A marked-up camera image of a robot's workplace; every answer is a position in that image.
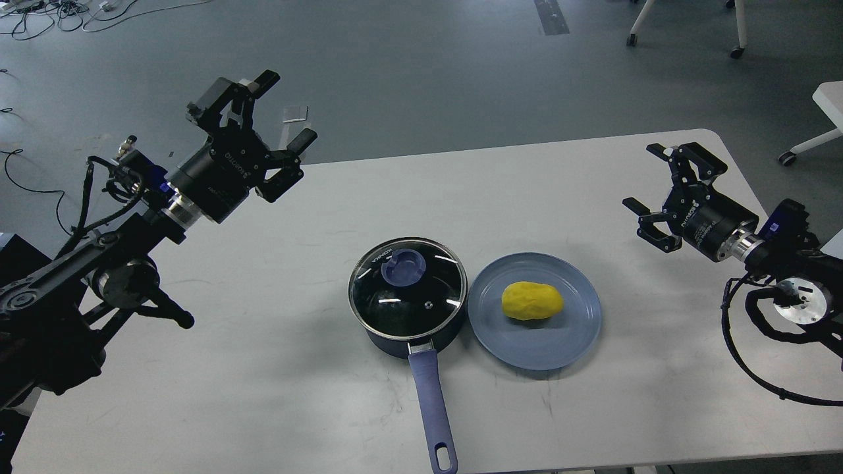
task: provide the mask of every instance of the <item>blue lid knob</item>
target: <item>blue lid knob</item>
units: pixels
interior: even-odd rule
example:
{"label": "blue lid knob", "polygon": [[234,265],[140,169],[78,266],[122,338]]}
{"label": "blue lid knob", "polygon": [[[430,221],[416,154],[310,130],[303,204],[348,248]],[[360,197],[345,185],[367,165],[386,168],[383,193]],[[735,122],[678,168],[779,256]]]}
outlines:
{"label": "blue lid knob", "polygon": [[380,266],[384,280],[395,287],[408,287],[418,282],[426,269],[422,254],[412,249],[392,252],[392,257]]}

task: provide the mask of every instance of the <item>pot lid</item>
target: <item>pot lid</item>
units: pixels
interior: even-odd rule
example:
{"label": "pot lid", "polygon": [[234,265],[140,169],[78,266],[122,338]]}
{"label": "pot lid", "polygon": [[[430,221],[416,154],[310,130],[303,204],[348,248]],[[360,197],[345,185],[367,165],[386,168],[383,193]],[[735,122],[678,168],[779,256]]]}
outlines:
{"label": "pot lid", "polygon": [[367,329],[394,340],[428,337],[451,321],[468,294],[456,255],[433,240],[384,242],[354,267],[348,299]]}

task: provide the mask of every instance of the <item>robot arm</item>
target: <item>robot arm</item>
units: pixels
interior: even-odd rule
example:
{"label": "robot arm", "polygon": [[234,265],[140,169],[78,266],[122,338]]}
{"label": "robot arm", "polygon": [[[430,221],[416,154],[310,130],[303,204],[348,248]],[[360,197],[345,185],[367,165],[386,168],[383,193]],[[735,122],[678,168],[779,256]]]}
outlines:
{"label": "robot arm", "polygon": [[[105,345],[132,314],[171,319],[184,328],[193,325],[192,315],[158,286],[148,253],[164,239],[181,243],[200,216],[221,223],[252,188],[274,202],[301,180],[300,155],[316,133],[306,128],[287,149],[273,151],[252,129],[255,100],[278,79],[272,71],[240,83],[219,78],[188,105],[189,119],[207,132],[207,140],[166,175],[132,150],[135,139],[130,137],[118,152],[117,165],[110,166],[106,189],[113,197],[132,196],[134,202],[142,197],[148,210],[131,215],[117,230],[92,230],[78,248],[81,236],[74,235],[59,257],[33,272],[0,273],[0,409],[16,405],[33,387],[61,395],[98,375]],[[267,179],[266,172],[275,169]],[[5,260],[8,253],[0,257]],[[0,269],[7,264],[0,261]],[[102,303],[82,314],[78,306],[86,285]],[[148,301],[155,306],[145,305]],[[91,328],[112,311],[101,329]]]}
{"label": "robot arm", "polygon": [[[843,324],[836,320],[843,310],[843,261],[818,250],[805,206],[782,201],[756,234],[758,216],[714,189],[714,180],[727,170],[720,159],[698,143],[675,148],[654,143],[647,151],[668,163],[673,188],[658,213],[634,197],[623,200],[638,215],[638,235],[664,252],[678,250],[684,240],[712,261],[737,258],[756,281],[769,277],[776,285],[754,290],[746,300],[755,325],[777,341],[820,342],[843,358]],[[665,222],[671,234],[656,222]],[[773,329],[758,307],[762,299],[771,299],[803,333]]]}

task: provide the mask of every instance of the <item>handle hole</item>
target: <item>handle hole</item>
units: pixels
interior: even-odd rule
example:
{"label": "handle hole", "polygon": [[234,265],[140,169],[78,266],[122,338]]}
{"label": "handle hole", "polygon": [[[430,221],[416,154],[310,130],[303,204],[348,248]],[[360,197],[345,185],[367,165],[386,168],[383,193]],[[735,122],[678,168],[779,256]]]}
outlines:
{"label": "handle hole", "polygon": [[445,443],[436,445],[436,462],[439,464],[440,471],[447,471],[451,468],[451,456]]}

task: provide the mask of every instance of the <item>chair wheel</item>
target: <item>chair wheel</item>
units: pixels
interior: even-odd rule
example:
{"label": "chair wheel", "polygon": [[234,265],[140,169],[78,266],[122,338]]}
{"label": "chair wheel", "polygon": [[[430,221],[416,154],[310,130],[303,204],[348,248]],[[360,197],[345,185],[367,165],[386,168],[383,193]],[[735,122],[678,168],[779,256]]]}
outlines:
{"label": "chair wheel", "polygon": [[785,152],[779,155],[779,164],[782,166],[790,166],[796,162],[796,154],[793,152]]}

